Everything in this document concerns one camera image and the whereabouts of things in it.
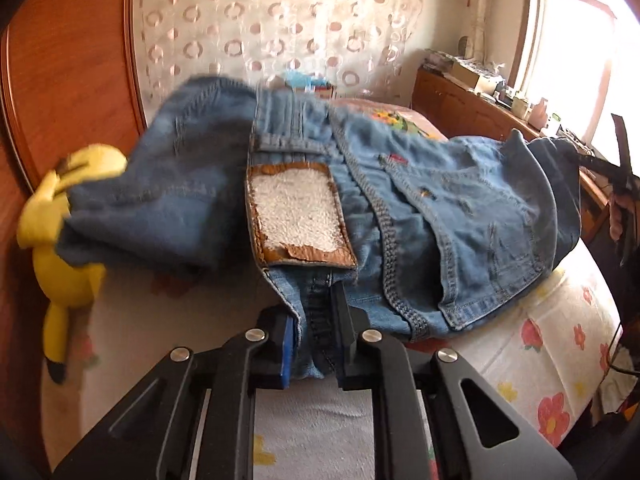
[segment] red tag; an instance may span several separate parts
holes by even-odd
[[[406,159],[404,158],[404,156],[398,155],[397,153],[392,153],[391,155],[389,155],[389,158],[390,158],[391,160],[394,160],[394,161],[396,161],[396,162],[399,162],[400,164],[408,164],[408,163],[409,163],[409,161],[408,161],[408,160],[406,160]]]

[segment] yellow plush toy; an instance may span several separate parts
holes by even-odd
[[[54,249],[63,219],[69,215],[65,189],[84,180],[121,174],[127,159],[120,150],[92,144],[69,155],[56,171],[49,171],[24,205],[18,222],[18,245],[33,248],[33,269],[38,284],[50,299],[44,320],[43,345],[49,375],[58,384],[65,379],[65,359],[70,308],[93,303],[104,266],[73,268]]]

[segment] bed sheet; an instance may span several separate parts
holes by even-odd
[[[444,138],[407,108],[363,100],[335,104],[410,134]],[[250,254],[224,274],[197,283],[144,269],[110,270],[91,311],[75,312],[65,384],[54,384],[43,370],[43,434],[52,466],[172,348],[198,352],[220,346],[277,302]],[[609,289],[580,241],[513,308],[448,341],[410,347],[458,350],[558,446],[606,373],[607,348],[618,322]],[[299,381],[286,392],[261,390],[254,448],[257,480],[373,478],[368,393],[340,392],[334,378]]]

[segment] pink bottle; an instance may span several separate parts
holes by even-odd
[[[531,114],[527,123],[531,124],[535,129],[541,130],[546,126],[549,116],[546,114],[546,99],[541,98],[540,102],[531,109]]]

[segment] window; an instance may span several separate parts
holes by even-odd
[[[531,0],[522,61],[516,78],[532,103],[613,164],[619,164],[611,113],[622,115],[634,172],[640,172],[640,25],[613,15],[603,0]]]

